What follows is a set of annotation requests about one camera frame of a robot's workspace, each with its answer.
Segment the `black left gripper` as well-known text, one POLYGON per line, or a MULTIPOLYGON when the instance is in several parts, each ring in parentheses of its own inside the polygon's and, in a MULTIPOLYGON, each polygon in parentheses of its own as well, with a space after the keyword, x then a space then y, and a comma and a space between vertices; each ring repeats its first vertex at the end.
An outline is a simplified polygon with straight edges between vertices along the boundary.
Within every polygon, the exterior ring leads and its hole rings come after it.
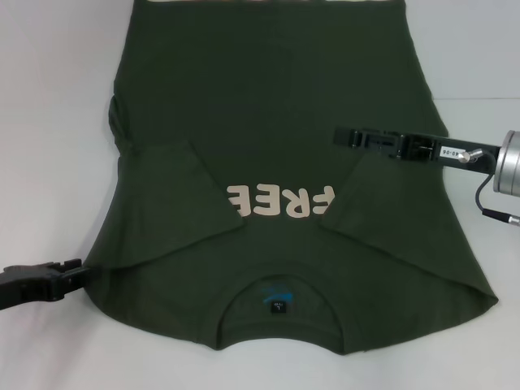
POLYGON ((60 301, 88 281, 89 269, 82 267, 79 258, 45 266, 9 266, 0 272, 0 310, 34 301, 60 301))

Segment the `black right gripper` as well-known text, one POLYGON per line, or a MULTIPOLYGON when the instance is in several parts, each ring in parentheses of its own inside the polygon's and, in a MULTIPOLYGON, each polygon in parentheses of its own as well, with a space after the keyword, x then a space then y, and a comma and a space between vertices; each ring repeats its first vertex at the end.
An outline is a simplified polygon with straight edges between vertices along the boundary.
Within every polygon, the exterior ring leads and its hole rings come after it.
POLYGON ((377 149, 388 158, 432 163, 482 174, 496 169, 500 147, 441 136, 418 134, 401 135, 369 128, 336 128, 336 145, 354 149, 377 149))

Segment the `dark green FREE t-shirt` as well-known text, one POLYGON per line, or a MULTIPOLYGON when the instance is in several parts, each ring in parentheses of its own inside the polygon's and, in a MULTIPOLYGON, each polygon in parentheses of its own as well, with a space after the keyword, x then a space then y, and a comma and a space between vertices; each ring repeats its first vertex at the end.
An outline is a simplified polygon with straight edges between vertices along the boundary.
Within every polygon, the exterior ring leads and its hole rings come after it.
POLYGON ((447 135, 404 0, 134 0, 109 124, 118 182, 85 263, 121 323, 345 355, 498 301, 440 167, 334 140, 447 135))

